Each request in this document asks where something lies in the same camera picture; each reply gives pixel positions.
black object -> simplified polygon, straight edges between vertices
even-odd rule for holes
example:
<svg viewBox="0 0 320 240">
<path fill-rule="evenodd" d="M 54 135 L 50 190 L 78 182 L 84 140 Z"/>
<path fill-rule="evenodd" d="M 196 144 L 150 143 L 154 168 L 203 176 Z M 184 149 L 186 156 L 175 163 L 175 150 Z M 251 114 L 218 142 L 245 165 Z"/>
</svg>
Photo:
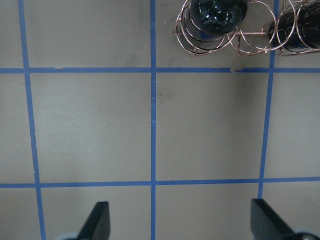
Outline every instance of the black object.
<svg viewBox="0 0 320 240">
<path fill-rule="evenodd" d="M 272 44 L 274 46 L 283 43 L 289 36 L 294 25 L 294 12 L 291 11 L 279 19 L 278 36 L 274 36 Z M 309 48 L 320 49 L 320 2 L 304 4 L 300 8 L 297 19 L 297 29 L 295 29 L 289 38 L 288 42 L 284 44 L 284 48 L 289 51 L 302 52 Z M 275 23 L 272 23 L 269 28 L 269 39 L 275 31 Z"/>
<path fill-rule="evenodd" d="M 256 240 L 320 240 L 310 233 L 294 233 L 263 199 L 251 200 L 250 228 Z"/>
<path fill-rule="evenodd" d="M 246 16 L 248 0 L 191 0 L 190 18 L 209 36 L 234 31 Z"/>
<path fill-rule="evenodd" d="M 77 238 L 66 240 L 108 240 L 109 236 L 109 203 L 100 201 L 95 204 Z"/>
</svg>

blue grid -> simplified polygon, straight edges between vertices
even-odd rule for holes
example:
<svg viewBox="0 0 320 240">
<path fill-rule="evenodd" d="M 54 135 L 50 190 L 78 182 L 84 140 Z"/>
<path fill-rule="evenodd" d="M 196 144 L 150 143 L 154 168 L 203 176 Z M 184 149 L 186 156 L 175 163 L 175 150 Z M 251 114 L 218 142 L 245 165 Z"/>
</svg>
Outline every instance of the blue grid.
<svg viewBox="0 0 320 240">
<path fill-rule="evenodd" d="M 274 12 L 278 12 L 279 0 L 274 1 Z M 237 73 L 268 73 L 265 119 L 262 139 L 261 162 L 259 178 L 248 179 L 200 179 L 200 180 L 164 180 L 156 178 L 156 113 L 157 113 L 157 73 L 231 73 L 229 67 L 157 67 L 156 63 L 156 0 L 150 0 L 150 67 L 29 67 L 28 48 L 26 39 L 26 23 L 24 16 L 24 0 L 18 0 L 21 49 L 23 68 L 0 68 L 0 74 L 24 74 L 27 101 L 28 121 L 30 129 L 32 161 L 35 183 L 0 183 L 1 189 L 35 189 L 38 208 L 38 218 L 41 239 L 46 240 L 45 220 L 42 204 L 42 188 L 77 188 L 77 187 L 107 187 L 107 186 L 150 186 L 151 195 L 151 226 L 150 238 L 156 239 L 156 186 L 165 185 L 216 185 L 216 184 L 258 184 L 258 198 L 263 196 L 264 183 L 288 182 L 320 182 L 320 176 L 315 177 L 279 177 L 264 178 L 266 152 L 271 111 L 273 74 L 274 73 L 320 73 L 320 68 L 290 68 L 274 67 L 275 52 L 270 53 L 269 68 L 251 67 L 236 71 Z M 38 156 L 35 136 L 34 111 L 31 92 L 30 73 L 151 73 L 151 179 L 150 181 L 109 181 L 109 182 L 62 182 L 41 183 L 38 166 Z"/>
</svg>

vertical blue line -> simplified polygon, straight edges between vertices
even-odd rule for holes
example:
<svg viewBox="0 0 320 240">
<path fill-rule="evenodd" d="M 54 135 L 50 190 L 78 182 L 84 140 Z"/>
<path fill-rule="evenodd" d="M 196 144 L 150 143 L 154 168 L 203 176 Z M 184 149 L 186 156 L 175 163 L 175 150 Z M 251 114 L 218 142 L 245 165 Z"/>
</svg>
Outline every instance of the vertical blue line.
<svg viewBox="0 0 320 240">
<path fill-rule="evenodd" d="M 151 58 L 151 240 L 156 240 L 156 131 L 157 131 L 157 59 L 156 0 L 150 0 Z"/>
<path fill-rule="evenodd" d="M 20 22 L 20 35 L 21 35 L 23 69 L 24 69 L 26 104 L 27 104 L 28 119 L 29 119 L 29 130 L 30 130 L 31 151 L 32 151 L 32 161 L 33 161 L 33 170 L 34 170 L 36 201 L 37 201 L 37 208 L 38 208 L 38 218 L 39 218 L 41 239 L 46 240 L 44 211 L 43 211 L 43 205 L 42 205 L 41 188 L 39 185 L 40 176 L 39 176 L 38 155 L 37 155 L 37 145 L 36 145 L 36 136 L 35 136 L 34 109 L 32 104 L 31 82 L 30 82 L 30 72 L 29 72 L 26 22 L 25 22 L 25 13 L 24 13 L 25 7 L 24 7 L 23 0 L 18 0 L 18 8 L 19 8 L 19 22 Z"/>
<path fill-rule="evenodd" d="M 279 11 L 279 0 L 274 0 L 273 12 L 275 16 L 278 16 L 278 11 Z M 271 111 L 271 98 L 272 98 L 272 88 L 273 88 L 274 71 L 275 71 L 275 55 L 276 55 L 276 52 L 271 51 L 270 60 L 269 60 L 268 86 L 267 86 L 267 92 L 266 92 L 261 162 L 260 162 L 260 172 L 259 172 L 259 185 L 258 185 L 258 195 L 257 195 L 259 199 L 262 198 L 263 190 L 264 190 L 266 154 L 267 154 L 269 121 L 270 121 L 270 111 Z"/>
</svg>

dark glass bottle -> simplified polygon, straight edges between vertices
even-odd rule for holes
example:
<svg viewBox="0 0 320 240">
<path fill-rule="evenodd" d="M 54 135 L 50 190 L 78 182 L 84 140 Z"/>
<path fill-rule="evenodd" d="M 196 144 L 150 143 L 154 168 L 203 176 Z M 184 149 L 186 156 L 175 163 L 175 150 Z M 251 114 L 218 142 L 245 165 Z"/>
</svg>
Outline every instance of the dark glass bottle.
<svg viewBox="0 0 320 240">
<path fill-rule="evenodd" d="M 204 34 L 219 37 L 240 25 L 247 8 L 248 0 L 191 0 L 190 18 Z"/>
<path fill-rule="evenodd" d="M 289 12 L 283 15 L 278 24 L 278 36 L 280 42 L 283 43 L 294 25 L 294 12 Z M 305 45 L 299 38 L 298 32 L 294 30 L 288 42 L 283 46 L 289 51 L 302 52 L 309 48 L 320 49 L 320 2 L 312 4 L 305 4 L 299 13 L 297 19 L 297 27 L 302 40 L 307 44 Z M 275 31 L 275 24 L 271 24 L 269 28 L 269 39 Z M 277 36 L 274 36 L 272 44 L 274 46 L 280 44 Z"/>
</svg>

black bottle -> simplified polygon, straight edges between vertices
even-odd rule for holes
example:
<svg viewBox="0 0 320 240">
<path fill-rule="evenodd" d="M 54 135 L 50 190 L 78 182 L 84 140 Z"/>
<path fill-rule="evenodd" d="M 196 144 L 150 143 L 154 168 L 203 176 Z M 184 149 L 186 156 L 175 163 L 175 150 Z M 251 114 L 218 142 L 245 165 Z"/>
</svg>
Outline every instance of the black bottle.
<svg viewBox="0 0 320 240">
<path fill-rule="evenodd" d="M 294 12 L 283 15 L 278 24 L 278 35 L 280 42 L 283 43 L 288 38 L 294 24 Z M 302 52 L 309 48 L 320 49 L 320 2 L 305 4 L 299 13 L 297 26 L 302 40 L 299 38 L 298 32 L 294 30 L 288 42 L 283 46 L 289 51 Z M 271 24 L 269 28 L 269 39 L 275 31 L 275 24 Z M 272 44 L 274 46 L 280 44 L 277 36 L 274 36 Z"/>
<path fill-rule="evenodd" d="M 240 25 L 246 16 L 248 0 L 191 0 L 189 7 L 190 18 L 204 33 L 202 38 L 219 37 Z"/>
</svg>

